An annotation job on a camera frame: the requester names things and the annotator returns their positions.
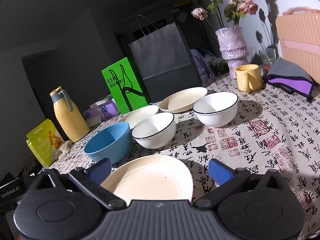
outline suitcase handle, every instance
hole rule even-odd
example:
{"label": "suitcase handle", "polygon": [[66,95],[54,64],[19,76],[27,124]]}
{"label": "suitcase handle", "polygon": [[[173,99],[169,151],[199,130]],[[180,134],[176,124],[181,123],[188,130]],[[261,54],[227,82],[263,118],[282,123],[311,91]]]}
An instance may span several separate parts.
{"label": "suitcase handle", "polygon": [[306,8],[306,7],[295,7],[295,8],[291,8],[287,11],[285,11],[284,13],[282,13],[283,15],[291,15],[295,12],[299,12],[299,11],[304,11],[304,12],[308,12],[308,13],[319,13],[318,9],[311,9],[311,8]]}

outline glass cup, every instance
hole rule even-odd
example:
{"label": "glass cup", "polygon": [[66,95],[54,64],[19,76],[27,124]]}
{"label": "glass cup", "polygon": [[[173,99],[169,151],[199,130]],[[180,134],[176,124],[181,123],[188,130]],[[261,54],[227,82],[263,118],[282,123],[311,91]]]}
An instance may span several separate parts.
{"label": "glass cup", "polygon": [[263,67],[267,70],[269,70],[277,60],[275,49],[261,49],[259,50],[259,54]]}

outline purple package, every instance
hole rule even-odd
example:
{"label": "purple package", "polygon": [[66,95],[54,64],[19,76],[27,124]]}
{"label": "purple package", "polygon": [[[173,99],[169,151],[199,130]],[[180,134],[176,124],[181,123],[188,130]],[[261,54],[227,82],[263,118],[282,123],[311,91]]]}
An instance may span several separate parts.
{"label": "purple package", "polygon": [[119,114],[119,109],[112,100],[110,100],[110,101],[108,101],[98,107],[100,107],[101,112],[105,116],[105,118],[102,121],[105,121],[105,120]]}
{"label": "purple package", "polygon": [[103,122],[117,114],[119,114],[119,109],[116,104],[112,100],[110,100],[99,106],[86,110],[83,113],[83,117],[85,120],[88,120],[91,117],[99,115],[101,117],[101,121]]}

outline white bowl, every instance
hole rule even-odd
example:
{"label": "white bowl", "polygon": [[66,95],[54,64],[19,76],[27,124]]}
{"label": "white bowl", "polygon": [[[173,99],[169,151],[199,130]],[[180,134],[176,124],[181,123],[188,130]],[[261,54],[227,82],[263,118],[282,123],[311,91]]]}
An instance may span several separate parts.
{"label": "white bowl", "polygon": [[144,106],[137,110],[134,110],[127,114],[126,116],[122,117],[118,122],[127,122],[129,123],[130,129],[132,130],[139,122],[143,119],[148,118],[159,112],[158,106]]}
{"label": "white bowl", "polygon": [[174,115],[159,113],[138,123],[132,130],[132,137],[147,149],[158,149],[172,140],[176,133]]}
{"label": "white bowl", "polygon": [[101,187],[126,201],[191,201],[193,180],[188,167],[166,155],[150,155],[130,161],[111,173]]}
{"label": "white bowl", "polygon": [[163,112],[181,113],[192,109],[192,105],[207,93],[208,90],[203,87],[188,88],[162,100],[159,108]]}
{"label": "white bowl", "polygon": [[213,93],[196,101],[192,109],[201,123],[222,127],[236,116],[238,96],[231,92]]}

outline ceiling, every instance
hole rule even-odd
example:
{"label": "ceiling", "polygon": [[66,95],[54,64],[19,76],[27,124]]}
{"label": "ceiling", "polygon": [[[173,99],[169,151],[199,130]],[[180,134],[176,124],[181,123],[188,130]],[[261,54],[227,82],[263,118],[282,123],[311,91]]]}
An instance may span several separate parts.
{"label": "ceiling", "polygon": [[0,51],[55,38],[87,7],[125,17],[162,0],[0,0]]}

